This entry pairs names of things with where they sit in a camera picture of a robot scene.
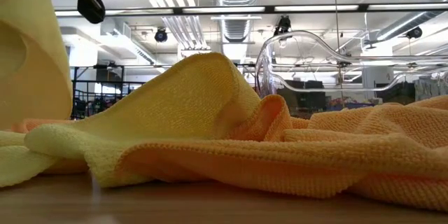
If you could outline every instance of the yellow microfiber towel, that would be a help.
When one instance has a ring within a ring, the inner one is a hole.
[[[34,128],[48,123],[72,123],[71,120],[49,120],[49,119],[35,119],[35,118],[27,118],[22,122],[14,123],[9,131],[16,133],[28,133],[32,131]]]
[[[50,0],[0,0],[0,90],[0,130],[69,118],[69,63]]]
[[[292,118],[282,97],[260,100],[225,56],[195,55],[103,113],[4,144],[0,186],[73,172],[63,161],[77,160],[103,187],[212,179],[448,211],[447,125],[447,96]],[[23,137],[11,134],[0,139]]]

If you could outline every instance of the hanging cord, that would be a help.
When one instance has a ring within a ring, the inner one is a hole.
[[[370,40],[370,32],[369,27],[367,25],[367,13],[364,13],[364,25],[365,25],[365,37],[369,41]],[[360,40],[361,42],[361,50],[363,49],[363,40]]]
[[[407,41],[409,42],[409,55],[412,55],[412,51],[411,51],[411,39],[409,38]]]
[[[337,14],[337,0],[335,0],[335,10],[336,10],[336,32],[337,32],[337,47],[339,48],[340,42],[339,42],[339,18]]]
[[[339,18],[337,13],[337,0],[335,0],[335,10],[336,10],[336,33],[337,33],[337,47],[340,48],[340,41],[339,41]],[[341,89],[343,89],[342,84],[344,82],[344,78],[342,77],[341,68],[339,68],[339,74],[338,74],[339,81],[341,82]],[[344,103],[344,92],[341,91],[341,101],[342,101],[342,108],[345,108]]]

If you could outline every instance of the transparent tubing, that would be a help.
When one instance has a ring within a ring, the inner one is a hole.
[[[338,64],[328,63],[304,63],[304,64],[271,64],[273,67],[341,67]],[[406,67],[403,64],[350,64],[345,67]],[[447,63],[434,63],[434,64],[418,64],[418,63],[409,63],[408,67],[448,67]]]
[[[399,73],[388,85],[384,87],[374,87],[374,88],[309,88],[309,89],[302,89],[302,88],[295,88],[291,85],[289,85],[282,77],[275,73],[270,73],[272,77],[276,78],[281,82],[282,85],[287,87],[289,90],[295,91],[295,92],[340,92],[340,91],[348,91],[348,92],[367,92],[367,91],[385,91],[389,88],[392,88],[395,84],[398,83],[398,81],[406,76],[422,76],[422,75],[428,75],[428,74],[434,74],[441,71],[448,71],[448,67],[441,67],[439,69],[432,69],[427,71],[415,71],[415,72],[405,72],[405,73]]]
[[[258,59],[262,57],[267,45],[279,41],[281,39],[287,39],[292,36],[303,36],[310,39],[314,39],[320,46],[327,50],[331,57],[334,57],[336,60],[350,63],[362,63],[362,62],[372,62],[375,60],[389,60],[392,62],[416,62],[419,60],[442,60],[448,61],[448,55],[431,55],[431,56],[366,56],[366,57],[347,57],[335,52],[330,46],[328,46],[321,38],[317,35],[309,32],[309,31],[292,31],[286,34],[280,34],[275,37],[272,37],[263,44],[261,48],[260,54],[258,55]]]

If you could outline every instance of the ceiling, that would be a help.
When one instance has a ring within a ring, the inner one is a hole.
[[[361,4],[361,3],[424,3],[437,0],[258,0],[260,5],[298,5],[298,4]],[[56,10],[76,7],[77,0],[52,0]],[[114,8],[152,8],[149,0],[103,0],[106,9]],[[195,0],[198,6],[214,6],[215,0]],[[292,30],[307,30],[320,36],[331,48],[336,50],[340,45],[352,39],[358,32],[365,30],[380,30],[408,13],[339,13],[339,14],[293,14],[289,15]],[[255,62],[263,43],[272,37],[274,27],[280,15],[261,15],[261,20],[252,21],[250,43],[245,62]],[[157,43],[154,39],[158,27],[163,27],[161,17],[108,17],[116,23],[126,23],[132,30],[132,38],[138,41],[141,47],[148,51],[158,64],[174,64],[179,61],[178,43],[172,34],[168,33],[165,43]],[[213,51],[221,51],[222,38],[219,23],[211,20],[211,16],[199,17],[206,42]],[[63,27],[76,27],[86,34],[91,34],[95,25],[89,24],[83,18],[60,18]],[[415,55],[426,50],[442,46],[447,41],[448,15],[443,13],[436,18],[420,25],[423,36],[408,41],[406,38],[393,38],[391,40],[394,55]],[[352,54],[359,55],[361,43],[351,49]],[[110,50],[99,54],[99,60],[115,60],[118,64],[129,64],[134,55],[125,54],[119,50]],[[316,52],[313,41],[293,39],[288,41],[284,50],[276,49],[278,63],[293,64],[300,57],[313,57],[312,62],[322,62],[325,54]],[[135,74],[158,74],[154,70],[133,70]]]

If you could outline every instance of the wooden table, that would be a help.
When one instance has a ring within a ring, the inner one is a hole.
[[[40,176],[0,190],[0,223],[448,223],[448,214],[353,195],[304,199],[219,183],[100,190],[89,176]]]

